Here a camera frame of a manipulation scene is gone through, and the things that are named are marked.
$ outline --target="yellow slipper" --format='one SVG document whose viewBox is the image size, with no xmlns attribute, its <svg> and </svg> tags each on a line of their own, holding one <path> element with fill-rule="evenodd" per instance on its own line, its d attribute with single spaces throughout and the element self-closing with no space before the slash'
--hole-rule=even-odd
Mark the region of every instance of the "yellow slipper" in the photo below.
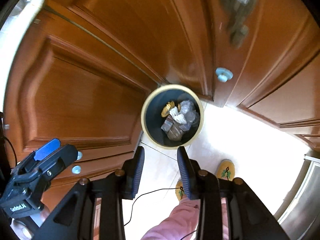
<svg viewBox="0 0 320 240">
<path fill-rule="evenodd" d="M 177 185 L 176 185 L 176 196 L 177 196 L 177 199 L 180 201 L 180 200 L 182 200 L 182 198 L 185 195 L 186 194 L 184 193 L 184 190 L 183 190 L 182 180 L 179 180 L 177 182 Z"/>
<path fill-rule="evenodd" d="M 231 160 L 223 160 L 216 172 L 219 179 L 233 180 L 235 177 L 235 166 Z"/>
</svg>

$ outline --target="person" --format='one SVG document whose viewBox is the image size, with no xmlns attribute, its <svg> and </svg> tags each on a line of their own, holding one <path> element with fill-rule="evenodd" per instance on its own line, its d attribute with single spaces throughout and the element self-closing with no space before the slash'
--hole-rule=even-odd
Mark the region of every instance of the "person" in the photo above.
<svg viewBox="0 0 320 240">
<path fill-rule="evenodd" d="M 223 160 L 216 172 L 217 178 L 233 180 L 235 166 L 230 160 Z M 169 217 L 159 225 L 151 228 L 141 240 L 190 240 L 199 220 L 200 200 L 190 200 L 184 193 L 182 181 L 176 185 L 176 196 L 179 205 Z M 228 213 L 225 198 L 221 198 L 223 240 L 229 240 Z"/>
</svg>

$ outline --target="black cable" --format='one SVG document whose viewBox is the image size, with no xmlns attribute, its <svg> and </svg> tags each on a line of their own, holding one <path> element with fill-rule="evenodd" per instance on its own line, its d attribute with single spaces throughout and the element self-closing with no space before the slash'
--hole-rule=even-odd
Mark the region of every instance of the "black cable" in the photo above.
<svg viewBox="0 0 320 240">
<path fill-rule="evenodd" d="M 178 188 L 179 188 L 179 187 L 175 187 L 175 188 L 161 188 L 161 189 L 157 189 L 157 190 L 154 190 L 154 191 L 150 191 L 150 192 L 148 192 L 148 193 L 144 193 L 144 194 L 140 195 L 139 197 L 137 197 L 136 200 L 135 200 L 135 201 L 133 202 L 133 204 L 132 204 L 130 220 L 129 220 L 129 222 L 126 223 L 124 226 L 126 226 L 127 224 L 130 223 L 131 218 L 132 218 L 133 205 L 134 205 L 135 202 L 138 200 L 138 198 L 142 197 L 143 195 L 146 195 L 146 194 L 149 194 L 149 193 L 153 193 L 153 192 L 156 192 L 156 191 L 159 191 L 159 190 L 163 190 L 163 189 L 178 189 Z"/>
<path fill-rule="evenodd" d="M 10 144 L 11 149 L 12 149 L 13 154 L 14 154 L 14 159 L 15 159 L 15 161 L 16 161 L 16 166 L 17 166 L 17 165 L 18 165 L 17 155 L 16 155 L 16 151 L 15 151 L 14 148 L 13 148 L 12 143 L 9 141 L 9 139 L 8 139 L 6 136 L 3 136 L 2 138 L 5 139 L 5 140 Z"/>
<path fill-rule="evenodd" d="M 196 232 L 197 230 L 191 232 L 190 234 L 187 234 L 186 236 L 184 236 L 183 238 L 186 238 L 187 236 L 190 236 L 191 234 L 193 234 L 194 232 Z"/>
</svg>

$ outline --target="blue gripper pad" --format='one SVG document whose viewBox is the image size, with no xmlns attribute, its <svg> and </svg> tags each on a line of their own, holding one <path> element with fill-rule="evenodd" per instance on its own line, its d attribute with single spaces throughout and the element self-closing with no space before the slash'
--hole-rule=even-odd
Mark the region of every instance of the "blue gripper pad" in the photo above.
<svg viewBox="0 0 320 240">
<path fill-rule="evenodd" d="M 185 148 L 180 146 L 177 150 L 177 161 L 180 171 L 180 176 L 183 184 L 183 190 L 186 196 L 191 199 L 199 199 L 196 172 L 191 161 L 194 162 L 195 168 L 200 169 L 196 161 L 190 160 Z"/>
<path fill-rule="evenodd" d="M 126 160 L 122 166 L 125 171 L 126 180 L 122 187 L 123 199 L 134 199 L 139 190 L 142 170 L 144 164 L 144 148 L 138 146 L 134 157 L 130 160 Z"/>
<path fill-rule="evenodd" d="M 35 151 L 36 152 L 34 156 L 35 161 L 42 161 L 50 153 L 58 149 L 60 145 L 61 145 L 60 140 L 55 138 L 55 139 L 52 139 L 50 142 L 46 143 L 45 145 L 41 146 L 39 149 Z"/>
</svg>

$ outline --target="yellow rim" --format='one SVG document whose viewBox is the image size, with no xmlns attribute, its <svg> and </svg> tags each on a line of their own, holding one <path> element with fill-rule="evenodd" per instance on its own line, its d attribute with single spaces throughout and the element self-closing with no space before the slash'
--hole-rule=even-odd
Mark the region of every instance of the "yellow rim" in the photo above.
<svg viewBox="0 0 320 240">
<path fill-rule="evenodd" d="M 180 145 L 180 146 L 187 146 L 189 144 L 191 144 L 193 142 L 193 140 L 195 138 L 197 138 L 198 134 L 200 133 L 202 126 L 203 126 L 203 117 L 204 117 L 204 110 L 201 104 L 200 99 L 198 98 L 198 96 L 189 88 L 186 88 L 182 85 L 164 85 L 162 87 L 159 87 L 158 89 L 154 90 L 146 99 L 146 101 L 144 102 L 143 106 L 142 106 L 142 110 L 141 110 L 141 125 L 142 125 L 142 130 L 145 133 L 145 135 L 148 137 L 148 139 L 152 142 L 154 142 L 156 145 L 158 145 L 159 147 L 163 148 L 163 149 L 167 149 L 167 150 L 174 150 L 174 149 L 178 149 L 179 146 L 175 146 L 175 147 L 168 147 L 165 145 L 162 145 L 158 142 L 156 142 L 149 134 L 149 132 L 147 131 L 146 128 L 146 111 L 147 108 L 150 104 L 150 102 L 152 101 L 152 99 L 157 96 L 158 94 L 167 91 L 167 90 L 171 90 L 171 89 L 177 89 L 177 90 L 182 90 L 184 92 L 187 92 L 188 94 L 190 94 L 196 101 L 196 103 L 199 106 L 199 110 L 200 110 L 200 123 L 199 123 L 199 127 L 197 132 L 195 133 L 195 135 L 191 138 L 191 140 L 189 140 L 188 142 Z"/>
</svg>

